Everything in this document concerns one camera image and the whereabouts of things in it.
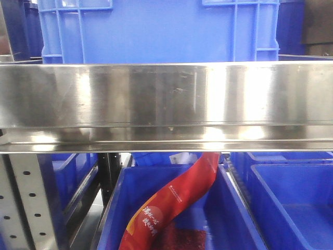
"metal rail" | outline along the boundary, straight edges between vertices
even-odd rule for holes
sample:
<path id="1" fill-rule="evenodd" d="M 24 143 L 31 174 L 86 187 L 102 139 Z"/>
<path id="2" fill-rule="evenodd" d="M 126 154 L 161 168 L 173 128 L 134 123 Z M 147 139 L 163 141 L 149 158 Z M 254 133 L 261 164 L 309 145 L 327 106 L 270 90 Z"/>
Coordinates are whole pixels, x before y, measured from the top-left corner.
<path id="1" fill-rule="evenodd" d="M 333 62 L 0 66 L 0 153 L 333 149 Z"/>

